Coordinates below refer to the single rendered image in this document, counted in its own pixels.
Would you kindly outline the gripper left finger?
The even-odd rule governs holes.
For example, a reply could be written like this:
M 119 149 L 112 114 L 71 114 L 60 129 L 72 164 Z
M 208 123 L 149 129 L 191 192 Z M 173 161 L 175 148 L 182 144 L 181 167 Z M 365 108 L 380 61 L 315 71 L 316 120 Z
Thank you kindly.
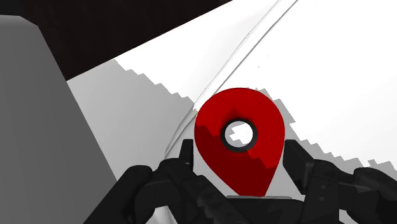
M 177 224 L 245 224 L 245 217 L 203 175 L 193 171 L 193 140 L 177 158 L 128 168 L 83 224 L 147 224 L 168 207 Z

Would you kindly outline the red teardrop-shaped tag with hole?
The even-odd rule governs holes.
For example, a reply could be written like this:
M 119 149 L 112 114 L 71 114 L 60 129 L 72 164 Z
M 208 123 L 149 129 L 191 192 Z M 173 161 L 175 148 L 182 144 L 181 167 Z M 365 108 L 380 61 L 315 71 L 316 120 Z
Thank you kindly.
M 247 123 L 253 138 L 243 147 L 226 140 L 233 122 Z M 211 170 L 235 193 L 262 197 L 281 159 L 285 124 L 277 106 L 250 88 L 230 88 L 208 99 L 199 109 L 194 127 L 198 152 Z

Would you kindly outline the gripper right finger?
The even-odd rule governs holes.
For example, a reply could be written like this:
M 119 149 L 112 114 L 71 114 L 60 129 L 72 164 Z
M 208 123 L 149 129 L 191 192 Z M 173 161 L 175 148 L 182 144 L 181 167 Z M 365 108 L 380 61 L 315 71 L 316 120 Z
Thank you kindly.
M 352 174 L 314 159 L 294 139 L 284 142 L 282 165 L 302 195 L 299 224 L 343 224 L 344 210 L 357 224 L 397 224 L 397 180 L 359 167 Z

